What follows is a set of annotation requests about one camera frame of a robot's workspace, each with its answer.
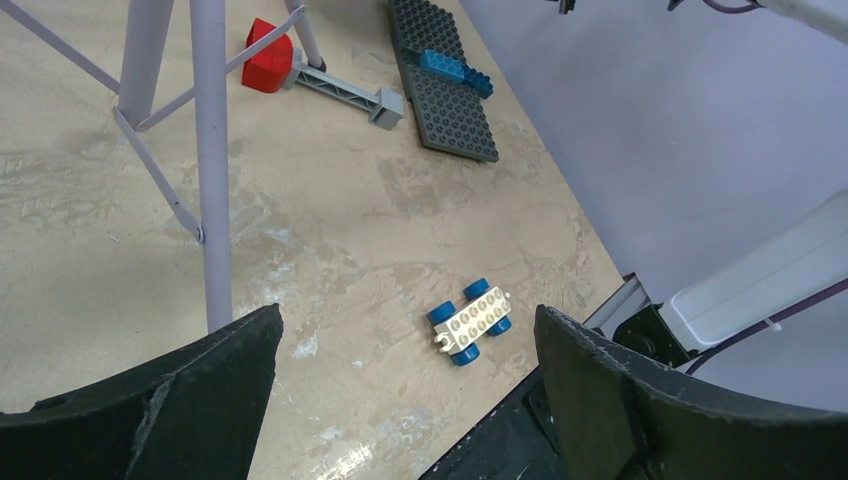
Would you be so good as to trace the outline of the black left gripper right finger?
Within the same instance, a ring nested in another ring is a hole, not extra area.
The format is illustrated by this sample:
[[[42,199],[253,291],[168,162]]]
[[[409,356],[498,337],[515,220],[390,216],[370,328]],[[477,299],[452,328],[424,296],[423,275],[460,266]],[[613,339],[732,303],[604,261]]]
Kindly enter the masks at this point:
[[[843,479],[847,417],[712,385],[540,305],[540,371],[572,479]]]

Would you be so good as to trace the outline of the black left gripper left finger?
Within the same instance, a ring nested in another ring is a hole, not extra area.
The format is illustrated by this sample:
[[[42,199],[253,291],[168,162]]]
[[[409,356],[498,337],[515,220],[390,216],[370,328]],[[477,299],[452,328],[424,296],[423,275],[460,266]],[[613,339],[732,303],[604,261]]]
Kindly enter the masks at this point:
[[[284,331],[263,306],[96,383],[1,416],[4,479],[245,479]]]

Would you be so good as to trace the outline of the lilac music stand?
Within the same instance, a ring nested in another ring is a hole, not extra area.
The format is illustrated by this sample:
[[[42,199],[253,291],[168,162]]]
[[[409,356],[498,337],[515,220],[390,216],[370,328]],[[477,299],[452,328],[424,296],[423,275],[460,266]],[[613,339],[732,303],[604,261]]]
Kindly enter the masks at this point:
[[[154,110],[153,100],[173,11],[172,2],[130,2],[119,78],[106,73],[14,2],[4,1],[1,4],[2,12],[117,94],[118,105],[113,110],[116,124],[144,163],[179,223],[195,236],[202,247],[209,332],[221,329],[233,319],[226,77],[290,28],[297,29],[301,41],[310,51],[310,60],[314,64],[322,61],[305,4],[289,1],[286,8],[289,17],[282,25],[227,60],[224,2],[191,2],[193,86],[160,110]],[[188,102],[192,102],[195,108],[199,217],[195,217],[182,203],[139,136],[141,131],[154,126]]]

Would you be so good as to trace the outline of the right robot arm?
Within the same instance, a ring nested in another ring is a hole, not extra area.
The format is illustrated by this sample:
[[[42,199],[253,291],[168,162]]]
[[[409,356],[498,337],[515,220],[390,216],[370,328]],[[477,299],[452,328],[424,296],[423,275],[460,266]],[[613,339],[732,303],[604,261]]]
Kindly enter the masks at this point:
[[[612,339],[661,363],[709,357],[847,286],[847,5],[673,1],[685,50],[659,84],[675,117],[649,233],[661,287]]]

